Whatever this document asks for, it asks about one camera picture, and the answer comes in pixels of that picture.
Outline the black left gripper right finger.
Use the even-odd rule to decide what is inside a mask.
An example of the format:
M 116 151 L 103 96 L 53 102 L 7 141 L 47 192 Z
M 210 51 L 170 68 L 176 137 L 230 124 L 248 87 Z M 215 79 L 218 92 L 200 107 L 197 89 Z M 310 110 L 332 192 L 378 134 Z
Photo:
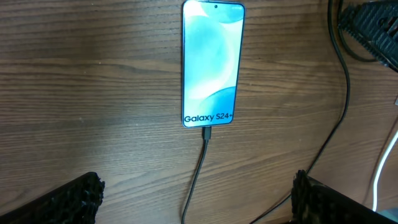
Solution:
M 396 224 L 298 170 L 291 191 L 292 223 Z

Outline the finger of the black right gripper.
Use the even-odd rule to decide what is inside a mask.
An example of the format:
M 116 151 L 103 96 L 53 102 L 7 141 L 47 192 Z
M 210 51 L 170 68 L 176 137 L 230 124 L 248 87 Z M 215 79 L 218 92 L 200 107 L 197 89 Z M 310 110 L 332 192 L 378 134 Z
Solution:
M 346 44 L 346 31 L 374 58 L 355 54 Z M 378 61 L 397 71 L 397 1 L 371 1 L 343 8 L 338 3 L 338 35 L 347 53 L 362 62 Z

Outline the blue-screen smartphone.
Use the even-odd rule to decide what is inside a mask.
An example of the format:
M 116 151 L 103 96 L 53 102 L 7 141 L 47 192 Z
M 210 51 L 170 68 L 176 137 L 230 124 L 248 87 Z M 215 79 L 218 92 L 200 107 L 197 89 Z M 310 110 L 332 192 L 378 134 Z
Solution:
M 234 118 L 246 8 L 240 2 L 185 1 L 182 7 L 182 124 Z

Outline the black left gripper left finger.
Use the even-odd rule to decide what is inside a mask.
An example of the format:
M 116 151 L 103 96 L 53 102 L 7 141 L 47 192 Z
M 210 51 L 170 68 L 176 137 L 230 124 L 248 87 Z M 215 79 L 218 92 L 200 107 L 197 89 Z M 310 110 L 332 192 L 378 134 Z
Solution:
M 59 188 L 1 215 L 1 224 L 94 224 L 105 182 L 87 172 Z

